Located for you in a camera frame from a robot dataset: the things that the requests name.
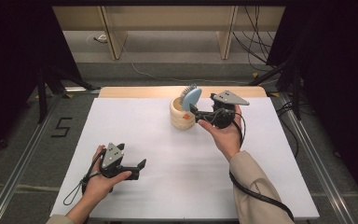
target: human hand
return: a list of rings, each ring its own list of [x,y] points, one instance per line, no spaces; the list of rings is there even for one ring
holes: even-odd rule
[[[98,154],[105,148],[104,145],[98,146],[93,156],[93,161]],[[99,171],[101,158],[95,162],[91,171]],[[97,204],[106,197],[110,189],[117,183],[127,179],[131,175],[131,171],[120,173],[112,178],[106,178],[103,175],[96,175],[89,179],[86,191],[80,201],[66,214],[74,223],[84,223],[90,212]]]
[[[235,119],[234,121],[241,126],[241,109],[238,105],[235,105]],[[214,143],[217,148],[223,153],[226,159],[229,161],[235,154],[240,152],[240,133],[234,124],[230,124],[224,129],[214,127],[208,121],[203,119],[199,120],[199,125],[204,128],[213,137]]]
[[[93,161],[104,148],[104,145],[98,146],[97,151],[92,158]],[[100,163],[101,159],[98,159],[92,167],[92,171],[99,171]],[[103,175],[96,175],[89,180],[86,191],[83,194],[83,198],[90,199],[93,203],[99,203],[106,197],[110,189],[112,189],[115,184],[127,179],[130,175],[131,171],[120,173],[112,178],[106,178]]]

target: white tabletop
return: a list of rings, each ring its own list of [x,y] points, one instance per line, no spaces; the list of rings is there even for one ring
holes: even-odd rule
[[[269,98],[245,98],[242,105],[249,151],[297,219],[319,214],[298,169]],[[65,215],[64,198],[88,171],[100,144],[125,143],[125,166],[147,159],[139,180],[115,186],[90,214],[108,220],[231,220],[237,214],[228,163],[212,137],[198,124],[181,131],[170,123],[170,101],[154,98],[97,98],[89,112],[51,214]],[[201,98],[199,110],[212,111]]]

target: black cable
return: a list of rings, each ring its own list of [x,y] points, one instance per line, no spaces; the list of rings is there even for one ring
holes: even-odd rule
[[[283,121],[282,119],[282,115],[285,114],[286,112],[290,111],[292,109],[293,105],[292,102],[288,102],[286,104],[284,104],[280,109],[276,110],[277,113],[281,112],[278,115],[278,119],[279,121],[283,124],[283,126],[287,129],[287,131],[289,131],[289,133],[295,138],[296,141],[296,151],[295,151],[295,158],[297,158],[298,155],[298,151],[299,151],[299,143],[298,143],[298,139],[295,135],[295,133],[293,133],[293,131],[289,128],[289,126],[286,124],[286,122]]]
[[[268,45],[268,44],[265,44],[265,43],[260,43],[260,42],[258,42],[258,41],[254,41],[254,40],[251,39],[251,37],[249,37],[244,31],[242,31],[242,34],[243,34],[247,39],[249,39],[250,41],[255,42],[256,44],[260,44],[260,45],[266,46],[266,47],[268,47],[268,48],[271,48],[271,45]]]
[[[269,37],[271,38],[271,40],[274,41],[274,38],[272,37],[272,35],[271,35],[269,32],[267,32],[267,34],[269,35]]]
[[[262,63],[267,64],[267,61],[265,61],[264,59],[260,58],[258,55],[256,55],[253,51],[251,51],[248,47],[246,47],[239,39],[238,37],[235,35],[235,33],[232,33],[234,35],[234,37],[237,39],[237,42],[240,44],[240,46],[246,50],[246,52],[248,52],[248,63],[255,69],[258,71],[262,71],[262,72],[269,72],[269,70],[265,70],[265,69],[260,69],[260,68],[256,68],[252,63],[251,63],[251,59],[250,59],[250,54],[252,54],[252,56],[254,56],[255,58],[257,58],[259,61],[261,61]]]
[[[254,43],[254,36],[255,36],[255,32],[254,32],[253,35],[252,35],[252,40],[251,40],[251,43],[249,44],[249,47],[248,47],[249,49],[252,48],[252,43]],[[269,64],[269,63],[267,62],[267,57],[266,57],[266,54],[264,53],[263,49],[261,49],[261,52],[263,53],[264,58],[265,58],[265,60],[263,60],[262,62],[264,62],[264,64]],[[252,63],[251,63],[251,59],[250,59],[250,57],[249,57],[249,53],[248,53],[248,62],[249,62],[249,64],[254,68],[254,66],[253,66]]]
[[[242,137],[241,127],[240,127],[240,125],[238,125],[237,122],[235,122],[235,120],[232,120],[232,123],[235,125],[235,127],[236,127],[237,130],[238,130],[238,132],[240,133],[240,148],[241,148],[242,143],[243,143],[243,137]]]
[[[94,167],[94,165],[95,165],[95,163],[97,162],[97,160],[101,158],[101,156],[105,153],[105,151],[106,151],[106,149],[104,149],[104,150],[102,150],[100,153],[98,153],[97,157],[95,157],[94,161],[92,161],[91,166],[89,167],[89,170],[88,170],[87,173],[84,175],[84,177],[79,181],[79,183],[76,185],[76,187],[68,194],[68,196],[66,196],[65,199],[63,199],[63,204],[64,204],[64,205],[70,205],[70,204],[74,201],[74,199],[75,199],[77,193],[78,193],[79,190],[80,190],[80,187],[86,186],[87,183],[89,183],[89,180],[90,180],[92,177],[94,177],[94,176],[100,174],[100,173],[96,173],[96,174],[94,174],[94,175],[90,175],[90,174],[91,174],[92,167]],[[75,193],[75,195],[74,195],[74,197],[72,198],[71,202],[66,203],[65,201],[66,201],[66,200],[69,198],[69,196],[71,196],[73,193]]]
[[[258,6],[255,7],[255,23],[253,23],[253,20],[252,20],[250,14],[248,12],[247,7],[246,6],[244,6],[244,7],[245,7],[246,14],[248,15],[249,21],[251,22],[252,27],[254,28],[254,34],[252,36],[252,42],[253,42],[253,38],[254,38],[255,34],[257,34],[258,41],[263,43],[263,40],[261,39],[260,34],[258,33],[258,15],[259,15],[260,7],[258,7]],[[260,45],[260,49],[261,49],[261,51],[262,51],[262,53],[264,55],[264,58],[266,58],[266,60],[267,60],[268,57],[266,56],[266,54],[265,54],[265,52],[264,52],[264,50],[262,48],[262,45]]]
[[[275,199],[271,199],[270,197],[267,197],[265,195],[262,195],[262,194],[259,194],[259,193],[256,193],[254,191],[251,191],[249,189],[247,189],[246,187],[242,186],[238,181],[237,179],[235,179],[234,175],[229,172],[229,177],[232,181],[232,183],[240,190],[242,191],[243,193],[251,196],[251,197],[254,197],[262,202],[265,202],[265,203],[270,203],[270,204],[273,204],[275,206],[278,206],[280,207],[283,211],[285,211],[287,213],[287,215],[290,217],[290,219],[292,219],[293,221],[295,221],[295,218],[293,217],[293,214],[292,214],[292,211],[290,211],[290,209],[284,204],[284,203],[281,203],[279,201],[276,201]]]
[[[235,113],[236,115],[240,116],[241,119],[242,119],[242,122],[243,122],[243,133],[241,132],[241,127],[239,124],[237,124],[237,122],[235,122],[235,120],[232,120],[234,125],[237,127],[237,130],[239,129],[239,132],[240,132],[240,137],[241,137],[241,144],[240,144],[240,147],[242,146],[243,144],[243,140],[245,139],[245,134],[246,134],[246,123],[245,123],[245,119],[243,118],[242,114],[239,114],[239,113]]]

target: black stand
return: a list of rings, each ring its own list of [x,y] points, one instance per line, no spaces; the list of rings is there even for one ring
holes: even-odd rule
[[[101,87],[94,87],[83,80],[71,76],[65,71],[55,66],[44,66],[40,69],[37,79],[37,90],[39,94],[39,123],[43,121],[46,114],[48,113],[48,99],[46,96],[45,83],[54,94],[63,94],[65,87],[61,83],[61,78],[68,79],[75,84],[85,88],[86,90],[93,91],[99,90]]]
[[[315,41],[319,37],[321,26],[327,18],[328,11],[331,10],[335,2],[336,1],[334,0],[322,1],[319,9],[317,9],[315,13],[310,16],[309,21],[297,38],[293,50],[288,58],[273,70],[249,83],[250,86],[256,86],[277,74],[281,74],[278,79],[277,89],[278,91],[287,91],[290,84],[293,84],[292,105],[297,119],[301,119],[299,114],[300,69],[303,66],[303,62],[305,61],[307,54],[309,53],[310,47],[307,45],[310,45],[312,41]]]

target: blue brush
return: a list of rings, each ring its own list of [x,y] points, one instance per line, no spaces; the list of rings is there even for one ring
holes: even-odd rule
[[[190,110],[190,104],[195,105],[201,96],[202,89],[198,89],[196,84],[188,86],[181,94],[182,109]]]

